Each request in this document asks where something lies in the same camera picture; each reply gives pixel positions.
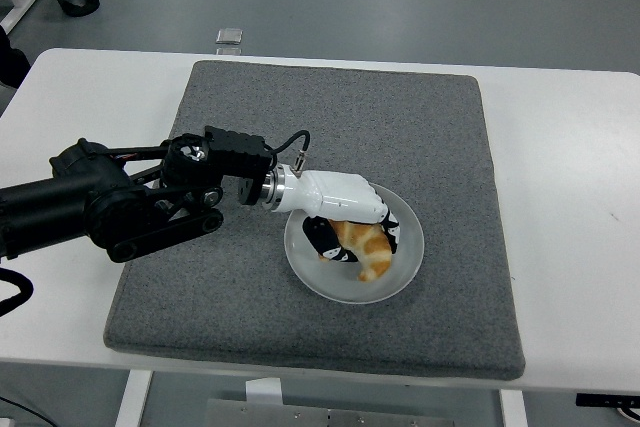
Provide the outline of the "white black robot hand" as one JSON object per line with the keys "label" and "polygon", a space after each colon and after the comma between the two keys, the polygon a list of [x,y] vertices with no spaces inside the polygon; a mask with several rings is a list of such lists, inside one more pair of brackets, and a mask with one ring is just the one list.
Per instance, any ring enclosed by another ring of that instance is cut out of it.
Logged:
{"label": "white black robot hand", "polygon": [[399,221],[360,175],[278,168],[274,212],[307,214],[303,232],[323,260],[370,262],[385,269],[396,253]]}

